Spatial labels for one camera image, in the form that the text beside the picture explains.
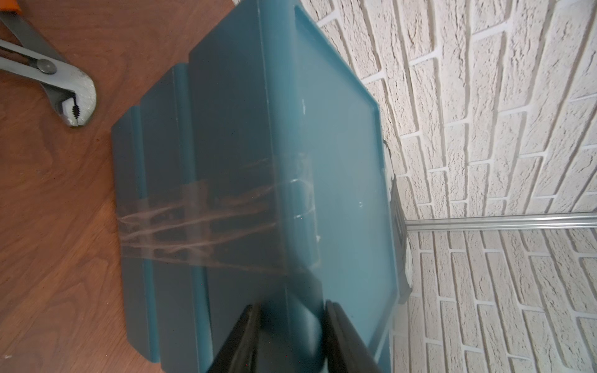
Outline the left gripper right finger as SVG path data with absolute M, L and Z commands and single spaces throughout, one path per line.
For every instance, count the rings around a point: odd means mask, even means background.
M 339 303 L 325 303 L 325 357 L 334 373 L 381 372 Z

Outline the teal drawer cabinet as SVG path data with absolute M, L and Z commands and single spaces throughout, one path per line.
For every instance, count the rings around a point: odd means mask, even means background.
M 259 372 L 328 372 L 339 304 L 391 369 L 400 205 L 373 96 L 298 1 L 243 1 L 112 127 L 127 339 L 207 372 L 248 306 Z

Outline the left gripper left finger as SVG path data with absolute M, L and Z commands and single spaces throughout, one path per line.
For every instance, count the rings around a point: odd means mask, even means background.
M 248 305 L 238 318 L 208 373 L 254 373 L 261 329 L 261 307 Z

